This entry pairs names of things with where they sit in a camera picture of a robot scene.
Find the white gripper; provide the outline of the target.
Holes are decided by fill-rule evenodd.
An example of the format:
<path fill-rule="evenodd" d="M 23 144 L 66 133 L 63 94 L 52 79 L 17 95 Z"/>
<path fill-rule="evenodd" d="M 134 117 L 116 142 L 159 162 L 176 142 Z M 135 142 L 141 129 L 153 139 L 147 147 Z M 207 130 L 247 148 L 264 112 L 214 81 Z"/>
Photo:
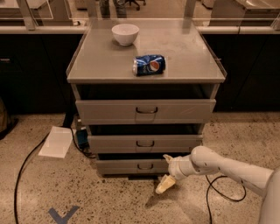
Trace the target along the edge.
<path fill-rule="evenodd" d="M 176 184 L 176 180 L 185 179 L 195 173 L 193 163 L 189 156 L 185 157 L 171 157 L 170 155 L 163 155 L 168 165 L 168 172 L 170 175 L 164 175 L 156 188 L 156 193 L 161 194 Z"/>

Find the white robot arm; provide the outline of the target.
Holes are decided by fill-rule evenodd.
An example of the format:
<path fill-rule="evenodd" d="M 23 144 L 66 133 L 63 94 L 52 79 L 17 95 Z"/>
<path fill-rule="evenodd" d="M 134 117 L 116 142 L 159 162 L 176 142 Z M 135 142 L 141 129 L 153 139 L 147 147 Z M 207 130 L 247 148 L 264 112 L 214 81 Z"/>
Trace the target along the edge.
<path fill-rule="evenodd" d="M 177 180 L 190 175 L 220 172 L 262 197 L 259 224 L 280 224 L 280 169 L 270 170 L 253 164 L 223 157 L 206 146 L 195 147 L 190 155 L 172 157 L 164 154 L 168 175 L 164 175 L 156 188 L 161 194 Z"/>

